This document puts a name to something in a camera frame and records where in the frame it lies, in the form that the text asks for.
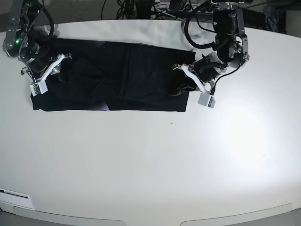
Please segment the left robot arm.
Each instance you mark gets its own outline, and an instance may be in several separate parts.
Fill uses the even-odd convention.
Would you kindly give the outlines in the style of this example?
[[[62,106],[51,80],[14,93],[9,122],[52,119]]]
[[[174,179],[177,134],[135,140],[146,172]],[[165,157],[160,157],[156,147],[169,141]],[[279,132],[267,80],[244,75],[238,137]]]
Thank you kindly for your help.
[[[212,49],[200,60],[186,65],[188,72],[196,76],[201,84],[211,85],[209,95],[213,96],[218,81],[238,71],[250,58],[248,37],[245,33],[243,10],[239,0],[212,0],[194,8],[183,25],[188,43],[196,49]],[[189,25],[197,12],[213,7],[212,33],[215,40],[207,44],[197,44],[189,34]]]

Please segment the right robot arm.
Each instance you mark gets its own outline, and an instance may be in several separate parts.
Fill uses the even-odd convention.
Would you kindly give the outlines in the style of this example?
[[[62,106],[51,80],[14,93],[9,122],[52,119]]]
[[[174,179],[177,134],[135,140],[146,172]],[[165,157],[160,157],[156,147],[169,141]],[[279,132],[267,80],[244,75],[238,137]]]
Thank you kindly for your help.
[[[42,14],[49,21],[49,32],[35,30],[35,23]],[[47,69],[51,75],[55,74],[60,82],[67,81],[66,76],[61,73],[60,63],[54,69],[50,69],[50,65],[59,58],[54,31],[54,20],[45,8],[43,0],[13,1],[2,48],[9,58],[16,58],[24,64],[20,74],[26,74],[34,83]]]

